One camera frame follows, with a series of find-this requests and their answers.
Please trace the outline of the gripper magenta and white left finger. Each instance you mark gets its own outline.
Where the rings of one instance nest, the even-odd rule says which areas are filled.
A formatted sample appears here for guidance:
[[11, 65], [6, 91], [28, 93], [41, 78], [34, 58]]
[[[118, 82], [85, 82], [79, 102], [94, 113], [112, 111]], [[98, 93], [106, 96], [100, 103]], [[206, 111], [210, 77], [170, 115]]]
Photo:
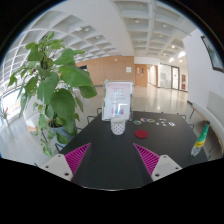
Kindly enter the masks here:
[[87, 143], [72, 150], [66, 155], [57, 154], [44, 164], [42, 169], [70, 181], [80, 166], [89, 147], [90, 143]]

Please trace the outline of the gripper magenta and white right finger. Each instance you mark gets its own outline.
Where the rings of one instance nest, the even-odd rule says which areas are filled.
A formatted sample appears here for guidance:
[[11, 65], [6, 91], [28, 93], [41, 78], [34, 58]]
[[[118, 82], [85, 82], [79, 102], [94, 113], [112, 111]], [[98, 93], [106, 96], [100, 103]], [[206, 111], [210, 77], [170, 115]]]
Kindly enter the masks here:
[[168, 155], [159, 156], [143, 146], [138, 144], [134, 144], [134, 146], [153, 181], [181, 170], [181, 167]]

